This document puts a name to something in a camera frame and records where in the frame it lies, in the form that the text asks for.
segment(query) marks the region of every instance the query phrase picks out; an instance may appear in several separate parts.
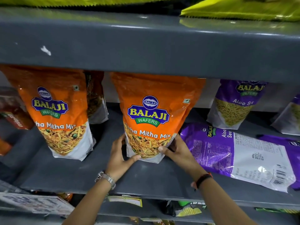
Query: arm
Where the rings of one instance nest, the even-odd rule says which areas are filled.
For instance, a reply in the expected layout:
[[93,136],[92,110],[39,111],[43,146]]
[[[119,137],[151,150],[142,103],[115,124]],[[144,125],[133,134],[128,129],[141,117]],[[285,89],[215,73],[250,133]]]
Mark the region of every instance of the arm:
[[[197,163],[189,151],[185,142],[177,135],[171,149],[160,146],[159,151],[170,157],[175,163],[184,169],[196,182],[207,172]],[[199,186],[199,190],[204,198],[207,208],[212,214],[216,225],[255,225],[245,212],[228,196],[228,194],[212,178],[204,180]]]
[[[129,160],[124,161],[121,151],[122,142],[124,140],[125,134],[113,142],[110,160],[105,171],[115,182],[125,174],[135,161],[141,158],[140,155],[135,155]],[[94,225],[100,206],[110,189],[110,182],[105,178],[101,178],[92,189],[88,191],[62,225]]]

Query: black bracelet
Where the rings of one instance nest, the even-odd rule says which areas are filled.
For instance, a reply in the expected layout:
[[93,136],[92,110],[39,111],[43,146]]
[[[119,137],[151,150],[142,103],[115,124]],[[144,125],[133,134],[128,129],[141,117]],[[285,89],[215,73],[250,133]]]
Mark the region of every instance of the black bracelet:
[[212,175],[210,173],[202,175],[196,182],[197,189],[199,189],[199,186],[201,185],[201,183],[208,178],[212,178]]

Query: person's left hand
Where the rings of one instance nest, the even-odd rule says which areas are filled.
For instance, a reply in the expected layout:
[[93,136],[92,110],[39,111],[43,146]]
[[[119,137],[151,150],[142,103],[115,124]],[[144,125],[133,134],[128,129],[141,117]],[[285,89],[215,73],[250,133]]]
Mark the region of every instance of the person's left hand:
[[141,158],[140,155],[134,155],[127,161],[124,161],[122,156],[122,144],[125,140],[125,133],[112,143],[112,150],[110,153],[110,159],[105,170],[106,174],[109,174],[115,182],[125,174],[125,172],[131,167],[131,165]]

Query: watch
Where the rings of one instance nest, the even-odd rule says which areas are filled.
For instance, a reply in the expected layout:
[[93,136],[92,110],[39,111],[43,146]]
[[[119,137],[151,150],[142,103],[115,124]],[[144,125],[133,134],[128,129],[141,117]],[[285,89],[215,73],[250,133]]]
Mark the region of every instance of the watch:
[[110,175],[105,174],[104,171],[101,171],[98,174],[98,177],[95,179],[95,182],[99,181],[101,178],[105,178],[107,181],[110,182],[110,184],[112,185],[112,190],[115,188],[115,181]]

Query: white scratch on shelf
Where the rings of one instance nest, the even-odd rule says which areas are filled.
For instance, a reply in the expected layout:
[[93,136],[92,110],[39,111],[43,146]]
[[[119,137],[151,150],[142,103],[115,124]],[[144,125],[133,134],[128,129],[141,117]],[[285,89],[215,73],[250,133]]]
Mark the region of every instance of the white scratch on shelf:
[[43,52],[45,52],[47,55],[51,56],[51,52],[50,52],[45,46],[43,46],[43,47],[41,48],[41,50],[42,50]]

